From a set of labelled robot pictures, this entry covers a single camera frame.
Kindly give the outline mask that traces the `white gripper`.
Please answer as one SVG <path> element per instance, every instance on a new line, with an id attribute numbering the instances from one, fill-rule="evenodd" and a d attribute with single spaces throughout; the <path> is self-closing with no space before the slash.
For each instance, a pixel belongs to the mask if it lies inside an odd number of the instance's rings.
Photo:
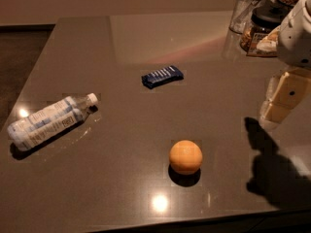
<path id="1" fill-rule="evenodd" d="M 278 58 L 291 66 L 311 67 L 311 0 L 299 0 L 280 25 Z M 259 112 L 259 125 L 272 130 L 311 93 L 311 70 L 288 69 L 273 76 Z"/>

